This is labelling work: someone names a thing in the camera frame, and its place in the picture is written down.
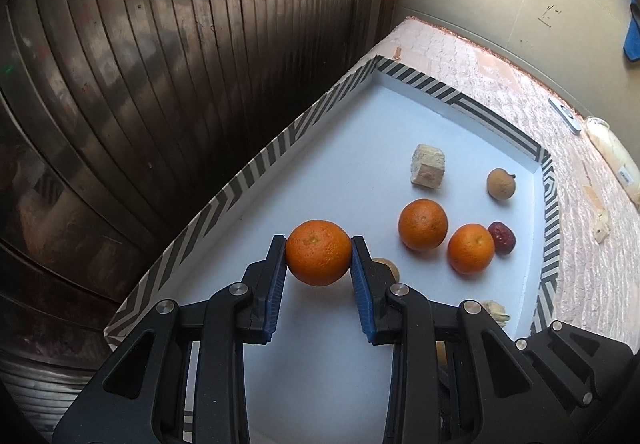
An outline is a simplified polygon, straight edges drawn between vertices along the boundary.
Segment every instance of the metal screw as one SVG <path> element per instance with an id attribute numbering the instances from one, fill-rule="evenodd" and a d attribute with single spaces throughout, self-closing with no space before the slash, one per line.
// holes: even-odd
<path id="1" fill-rule="evenodd" d="M 162 301 L 158 302 L 158 305 L 156 305 L 156 310 L 159 314 L 168 314 L 174 309 L 174 307 L 175 303 L 173 301 L 171 301 L 170 299 L 163 299 Z"/>
<path id="2" fill-rule="evenodd" d="M 404 283 L 395 283 L 389 289 L 394 296 L 406 296 L 409 294 L 409 288 Z"/>
<path id="3" fill-rule="evenodd" d="M 482 307 L 480 306 L 480 304 L 477 301 L 473 301 L 473 300 L 465 301 L 465 304 L 463 305 L 463 307 L 469 314 L 479 314 L 480 311 L 482 310 Z"/>
<path id="4" fill-rule="evenodd" d="M 233 296 L 242 296 L 242 294 L 246 294 L 248 290 L 249 288 L 241 281 L 229 285 L 229 292 Z"/>

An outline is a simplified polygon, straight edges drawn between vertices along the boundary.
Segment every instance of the wall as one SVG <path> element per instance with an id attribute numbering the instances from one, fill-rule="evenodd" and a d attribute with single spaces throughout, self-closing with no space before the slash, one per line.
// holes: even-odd
<path id="1" fill-rule="evenodd" d="M 640 163 L 640 63 L 622 53 L 630 0 L 397 0 L 417 16 L 529 71 L 585 115 L 602 117 Z"/>

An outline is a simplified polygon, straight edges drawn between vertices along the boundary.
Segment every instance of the barcode label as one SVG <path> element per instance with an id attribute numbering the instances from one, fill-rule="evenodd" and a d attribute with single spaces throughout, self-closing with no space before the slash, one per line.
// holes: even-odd
<path id="1" fill-rule="evenodd" d="M 633 177 L 624 166 L 618 170 L 618 177 L 625 186 L 631 186 L 634 183 Z"/>

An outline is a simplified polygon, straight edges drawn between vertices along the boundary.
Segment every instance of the orange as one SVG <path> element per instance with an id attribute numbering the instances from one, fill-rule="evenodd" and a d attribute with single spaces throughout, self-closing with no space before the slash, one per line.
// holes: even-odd
<path id="1" fill-rule="evenodd" d="M 340 226 L 309 220 L 296 227 L 285 245 L 289 270 L 316 287 L 340 280 L 351 264 L 351 240 Z"/>
<path id="2" fill-rule="evenodd" d="M 449 221 L 440 204 L 429 199 L 418 199 L 407 205 L 398 219 L 400 239 L 413 250 L 438 247 L 447 236 Z"/>
<path id="3" fill-rule="evenodd" d="M 480 224 L 459 228 L 449 240 L 447 259 L 460 274 L 475 274 L 485 270 L 494 258 L 494 239 Z"/>

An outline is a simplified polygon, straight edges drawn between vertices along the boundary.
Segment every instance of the beige cube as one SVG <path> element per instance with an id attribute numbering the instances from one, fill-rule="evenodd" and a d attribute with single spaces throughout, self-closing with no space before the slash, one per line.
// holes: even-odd
<path id="1" fill-rule="evenodd" d="M 419 144 L 411 159 L 411 182 L 437 189 L 444 176 L 444 153 L 439 148 Z"/>

